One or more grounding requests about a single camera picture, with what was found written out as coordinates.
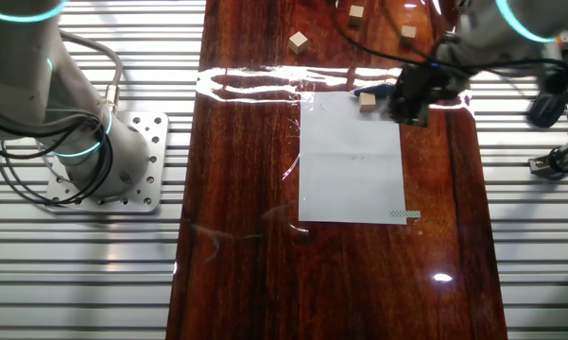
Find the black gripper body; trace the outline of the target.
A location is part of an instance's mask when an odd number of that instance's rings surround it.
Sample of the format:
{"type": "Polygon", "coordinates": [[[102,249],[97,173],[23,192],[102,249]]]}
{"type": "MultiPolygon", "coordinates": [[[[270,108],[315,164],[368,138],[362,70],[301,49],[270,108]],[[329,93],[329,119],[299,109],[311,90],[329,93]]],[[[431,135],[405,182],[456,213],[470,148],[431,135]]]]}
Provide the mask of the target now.
{"type": "Polygon", "coordinates": [[[398,104],[432,104],[449,101],[463,92],[467,75],[448,67],[405,64],[396,83],[398,104]]]}

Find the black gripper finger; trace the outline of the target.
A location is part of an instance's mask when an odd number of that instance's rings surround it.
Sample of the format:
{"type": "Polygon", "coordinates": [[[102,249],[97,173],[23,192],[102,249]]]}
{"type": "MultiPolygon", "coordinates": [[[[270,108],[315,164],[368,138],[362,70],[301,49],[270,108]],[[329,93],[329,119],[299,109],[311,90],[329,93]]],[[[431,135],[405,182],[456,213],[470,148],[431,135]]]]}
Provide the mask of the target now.
{"type": "Polygon", "coordinates": [[[414,127],[428,126],[428,107],[409,107],[405,110],[404,124],[414,127]]]}
{"type": "Polygon", "coordinates": [[[392,93],[388,101],[388,113],[392,118],[408,118],[408,100],[402,93],[392,93]]]}

